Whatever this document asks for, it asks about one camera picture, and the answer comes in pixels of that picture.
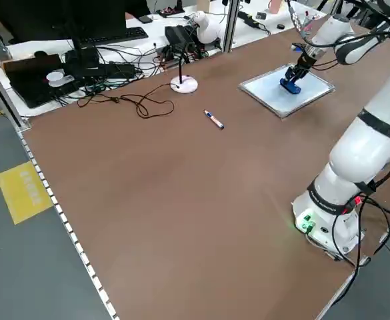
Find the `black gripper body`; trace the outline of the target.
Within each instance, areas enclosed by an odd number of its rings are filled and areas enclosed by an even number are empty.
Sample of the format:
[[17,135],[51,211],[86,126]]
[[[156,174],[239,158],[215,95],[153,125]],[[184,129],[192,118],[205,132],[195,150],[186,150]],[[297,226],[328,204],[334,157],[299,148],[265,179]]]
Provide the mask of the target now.
[[296,67],[300,69],[310,69],[316,64],[317,60],[306,53],[302,53],[297,60]]

